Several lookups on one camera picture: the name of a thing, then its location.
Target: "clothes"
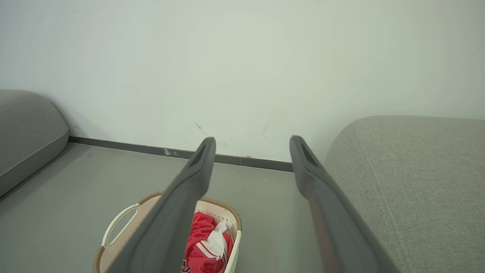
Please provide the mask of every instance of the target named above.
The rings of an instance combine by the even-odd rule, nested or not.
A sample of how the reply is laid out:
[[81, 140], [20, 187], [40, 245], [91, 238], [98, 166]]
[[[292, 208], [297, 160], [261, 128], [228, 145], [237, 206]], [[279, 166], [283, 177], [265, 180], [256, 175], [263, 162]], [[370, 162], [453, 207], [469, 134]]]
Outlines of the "clothes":
[[180, 271], [223, 273], [234, 244], [231, 236], [225, 232], [231, 226], [230, 222], [217, 224], [214, 217], [202, 212], [195, 213]]

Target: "sofa seam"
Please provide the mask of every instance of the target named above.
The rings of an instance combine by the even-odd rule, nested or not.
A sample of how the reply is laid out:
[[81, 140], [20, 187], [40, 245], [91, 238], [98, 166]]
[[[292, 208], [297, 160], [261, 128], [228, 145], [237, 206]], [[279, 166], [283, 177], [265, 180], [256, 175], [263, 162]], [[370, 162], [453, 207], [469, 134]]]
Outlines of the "sofa seam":
[[22, 162], [24, 162], [25, 160], [27, 160], [28, 158], [30, 158], [31, 156], [35, 155], [36, 153], [42, 151], [44, 148], [46, 148], [47, 146], [49, 146], [50, 144], [56, 142], [57, 140], [61, 139], [64, 135], [68, 134], [69, 133], [69, 128], [66, 128], [65, 132], [59, 136], [59, 137], [56, 137], [54, 140], [50, 141], [48, 144], [45, 144], [44, 146], [42, 146], [41, 148], [37, 149], [35, 152], [32, 152], [30, 154], [28, 154], [27, 156], [23, 157], [22, 159], [18, 160], [14, 165], [12, 165], [9, 169], [5, 170], [4, 172], [0, 173], [0, 177], [4, 176], [5, 174], [7, 174], [9, 171], [13, 170], [15, 167], [17, 167], [18, 165], [20, 165]]
[[18, 101], [18, 100], [20, 100], [20, 99], [23, 99], [23, 98], [25, 98], [25, 97], [27, 97], [27, 96], [30, 96], [30, 95], [33, 95], [33, 94], [35, 94], [35, 93], [29, 92], [29, 93], [27, 93], [27, 94], [23, 95], [22, 97], [18, 97], [18, 98], [16, 98], [16, 99], [12, 100], [12, 101], [6, 102], [6, 103], [4, 103], [4, 104], [0, 104], [0, 107], [4, 107], [4, 106], [6, 106], [6, 105], [9, 105], [9, 104], [11, 104], [11, 103], [13, 103], [13, 102], [16, 102], [16, 101]]
[[[355, 130], [355, 126], [354, 126], [354, 133], [356, 135], [356, 138], [359, 140], [359, 138], [357, 136], [357, 131]], [[369, 159], [367, 158], [367, 155], [365, 154], [364, 149], [362, 147], [361, 147], [361, 149], [362, 149], [362, 153], [364, 154], [364, 156], [365, 156], [365, 158], [367, 160], [367, 164], [369, 166], [369, 169], [371, 169], [371, 173], [372, 173], [373, 179], [374, 179], [376, 185], [378, 185], [379, 188], [381, 189], [381, 193], [382, 193], [382, 187], [380, 186], [380, 184], [377, 182], [377, 179], [375, 178], [375, 175], [374, 175], [373, 170], [371, 168], [371, 164], [369, 163]], [[403, 256], [406, 258], [407, 262], [411, 266], [411, 270], [413, 271], [413, 273], [416, 273], [416, 271], [414, 271], [413, 263], [411, 262], [411, 259], [409, 258], [409, 254], [408, 254], [408, 252], [406, 250], [406, 245], [404, 243], [403, 237], [401, 236], [401, 232], [399, 231], [399, 227], [397, 226], [396, 218], [394, 217], [394, 214], [392, 214], [392, 210], [391, 210], [391, 208], [389, 206], [389, 202], [387, 201], [387, 198], [385, 197], [384, 194], [382, 194], [382, 199], [384, 200], [384, 204], [386, 205], [386, 207], [389, 210], [389, 214], [390, 214], [390, 218], [391, 218], [391, 225], [395, 229], [395, 233], [398, 236], [397, 239], [398, 239], [398, 242], [399, 242], [399, 246], [400, 246], [400, 249], [401, 249], [401, 253], [403, 254]]]
[[379, 205], [381, 207], [381, 210], [384, 213], [384, 219], [386, 220], [386, 225], [387, 225], [387, 228], [388, 228], [389, 237], [391, 238], [392, 242], [394, 243], [394, 248], [395, 248], [396, 253], [397, 253], [398, 257], [399, 257], [399, 261], [401, 262], [401, 266], [402, 266], [403, 270], [406, 271], [406, 268], [404, 267], [403, 259], [401, 258], [401, 254], [400, 254], [400, 252], [401, 252], [403, 254], [403, 256], [404, 256], [403, 250], [401, 249], [401, 246], [399, 247], [399, 249], [401, 249], [401, 251], [399, 251], [399, 249], [398, 249], [398, 246], [397, 246], [398, 244], [396, 243], [397, 238], [394, 238], [394, 235], [393, 235], [393, 232], [392, 232], [392, 228], [391, 228], [391, 226], [393, 225], [392, 220], [391, 220], [391, 224], [389, 224], [389, 220], [388, 220], [388, 216], [387, 216], [387, 213], [386, 213], [386, 209], [384, 208], [383, 201], [381, 200], [381, 196], [380, 195], [382, 195], [382, 191], [377, 188], [377, 180], [375, 178], [374, 172], [372, 171], [371, 165], [369, 163], [369, 159], [367, 158], [367, 155], [365, 154], [364, 149], [362, 148], [362, 144], [360, 143], [360, 139], [359, 139], [359, 137], [357, 135], [356, 126], [355, 126], [354, 123], [352, 123], [352, 130], [353, 130], [354, 135], [356, 137], [357, 145], [358, 145], [358, 147], [360, 149], [360, 152], [364, 155], [364, 158], [366, 160], [367, 166], [368, 166], [369, 171], [371, 173], [372, 186], [374, 188], [375, 194], [376, 194], [377, 199], [379, 201]]

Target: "gray sofa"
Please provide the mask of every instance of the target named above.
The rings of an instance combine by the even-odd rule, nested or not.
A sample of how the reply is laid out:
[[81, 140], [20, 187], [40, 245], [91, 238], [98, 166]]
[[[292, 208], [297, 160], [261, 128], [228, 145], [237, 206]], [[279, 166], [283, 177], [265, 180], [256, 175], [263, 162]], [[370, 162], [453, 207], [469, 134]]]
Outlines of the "gray sofa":
[[59, 111], [28, 91], [0, 90], [0, 196], [57, 156], [69, 137]]
[[402, 272], [485, 272], [485, 120], [359, 119], [324, 166]]

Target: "white plastic basket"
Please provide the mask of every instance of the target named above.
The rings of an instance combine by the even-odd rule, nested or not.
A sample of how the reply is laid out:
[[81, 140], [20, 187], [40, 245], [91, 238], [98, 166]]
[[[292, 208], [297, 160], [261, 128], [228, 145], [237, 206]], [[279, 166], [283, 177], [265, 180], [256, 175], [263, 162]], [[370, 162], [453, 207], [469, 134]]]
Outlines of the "white plastic basket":
[[[104, 233], [101, 247], [96, 254], [93, 263], [93, 273], [105, 273], [108, 270], [118, 253], [123, 249], [125, 243], [131, 237], [133, 232], [135, 232], [136, 228], [147, 216], [148, 212], [152, 209], [153, 205], [158, 201], [162, 194], [163, 192], [159, 191], [147, 196], [140, 202], [125, 208], [113, 219], [113, 221], [111, 221], [108, 229], [106, 229], [106, 232]], [[136, 210], [135, 214], [123, 227], [120, 233], [116, 235], [111, 242], [108, 242], [108, 238], [110, 237], [114, 226], [116, 226], [123, 216], [132, 210]], [[232, 228], [228, 230], [228, 232], [234, 241], [234, 246], [224, 273], [234, 273], [238, 261], [239, 242], [241, 241], [243, 229], [239, 213], [228, 204], [207, 197], [202, 197], [200, 201], [197, 201], [195, 212], [197, 211], [213, 216], [216, 222], [228, 221], [232, 223]]]

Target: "dark gray baseboard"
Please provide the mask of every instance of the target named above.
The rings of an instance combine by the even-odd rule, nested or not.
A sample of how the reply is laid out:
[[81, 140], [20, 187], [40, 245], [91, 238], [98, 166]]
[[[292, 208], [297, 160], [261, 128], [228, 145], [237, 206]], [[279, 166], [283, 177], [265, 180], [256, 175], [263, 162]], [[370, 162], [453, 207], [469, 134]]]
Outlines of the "dark gray baseboard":
[[[156, 154], [156, 155], [163, 155], [163, 156], [169, 156], [169, 157], [185, 158], [185, 159], [189, 159], [194, 153], [191, 151], [175, 150], [175, 149], [169, 149], [169, 148], [160, 148], [160, 147], [152, 147], [152, 146], [144, 146], [144, 145], [136, 145], [136, 144], [127, 144], [127, 143], [91, 139], [91, 138], [84, 138], [84, 137], [77, 137], [77, 136], [70, 136], [69, 142], [86, 144], [91, 146], [98, 146], [98, 147], [105, 147], [105, 148], [112, 148], [112, 149], [119, 149], [119, 150], [125, 150], [125, 151], [139, 152], [139, 153], [145, 153], [145, 154]], [[230, 156], [230, 155], [222, 155], [222, 154], [216, 154], [214, 161], [218, 163], [271, 169], [271, 170], [278, 170], [278, 171], [293, 171], [293, 166], [290, 162], [273, 161], [273, 160], [248, 158], [248, 157], [238, 157], [238, 156]]]

